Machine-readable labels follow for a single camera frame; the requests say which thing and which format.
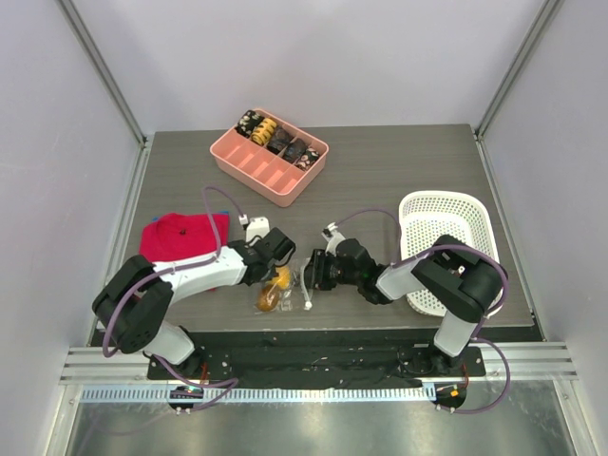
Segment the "yellow fake fruit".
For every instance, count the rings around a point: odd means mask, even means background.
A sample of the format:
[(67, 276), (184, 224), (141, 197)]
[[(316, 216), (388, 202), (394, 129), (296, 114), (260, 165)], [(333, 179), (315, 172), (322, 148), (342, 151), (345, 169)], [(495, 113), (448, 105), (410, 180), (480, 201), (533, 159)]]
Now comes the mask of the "yellow fake fruit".
[(288, 290), (291, 286), (292, 273), (289, 266), (275, 268), (276, 275), (270, 280), (272, 286), (279, 290)]

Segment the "brown orange fake fruit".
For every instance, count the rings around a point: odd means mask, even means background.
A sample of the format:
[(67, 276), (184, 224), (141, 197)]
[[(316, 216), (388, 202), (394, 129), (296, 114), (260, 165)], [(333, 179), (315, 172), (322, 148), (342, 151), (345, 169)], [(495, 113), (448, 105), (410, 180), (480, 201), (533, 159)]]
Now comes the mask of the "brown orange fake fruit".
[(265, 285), (258, 294), (256, 308), (262, 313), (276, 309), (281, 298), (281, 290), (276, 285)]

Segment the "clear zip top bag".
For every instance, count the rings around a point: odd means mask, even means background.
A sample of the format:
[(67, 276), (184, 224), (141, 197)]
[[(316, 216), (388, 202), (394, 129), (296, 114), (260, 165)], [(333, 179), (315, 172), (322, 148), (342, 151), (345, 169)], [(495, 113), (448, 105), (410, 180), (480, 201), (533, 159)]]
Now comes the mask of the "clear zip top bag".
[[(296, 259), (291, 260), (287, 263), (286, 266), (289, 266), (292, 273), (292, 281), (291, 286), (288, 290), (281, 290), (281, 298), (280, 301), (275, 308), (274, 312), (286, 313), (286, 312), (295, 312), (295, 311), (303, 311), (310, 312), (313, 309), (313, 289), (308, 289), (303, 282), (304, 279), (304, 268), (308, 264), (310, 258), (306, 257), (304, 259)], [(270, 280), (264, 282), (261, 286), (259, 292), (265, 285), (271, 285)], [(258, 314), (268, 314), (262, 313), (256, 308), (255, 310)]]

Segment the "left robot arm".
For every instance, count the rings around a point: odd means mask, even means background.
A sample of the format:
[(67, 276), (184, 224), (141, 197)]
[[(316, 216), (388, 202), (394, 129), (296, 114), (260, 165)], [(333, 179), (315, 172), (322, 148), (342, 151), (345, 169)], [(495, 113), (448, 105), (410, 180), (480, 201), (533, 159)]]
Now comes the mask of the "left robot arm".
[(161, 358), (180, 378), (195, 377), (202, 355), (186, 330), (165, 320), (170, 306), (212, 289), (264, 283), (294, 252), (295, 243), (273, 228), (264, 237), (230, 241), (217, 252), (179, 261), (129, 258), (92, 303), (105, 328), (105, 353), (114, 353), (113, 343), (124, 354)]

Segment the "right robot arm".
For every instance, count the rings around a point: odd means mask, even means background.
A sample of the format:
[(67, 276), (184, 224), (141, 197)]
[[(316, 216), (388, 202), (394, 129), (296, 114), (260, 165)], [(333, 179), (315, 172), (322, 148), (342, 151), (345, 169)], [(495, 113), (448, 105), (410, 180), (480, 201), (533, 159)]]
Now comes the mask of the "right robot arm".
[(313, 251), (300, 270), (300, 285), (304, 295), (350, 285), (374, 305), (429, 292), (446, 313), (431, 342), (428, 361), (434, 371), (449, 375), (462, 366), (463, 351), (482, 320), (502, 303), (508, 278), (492, 257), (450, 235), (391, 264), (375, 261), (358, 240), (342, 238)]

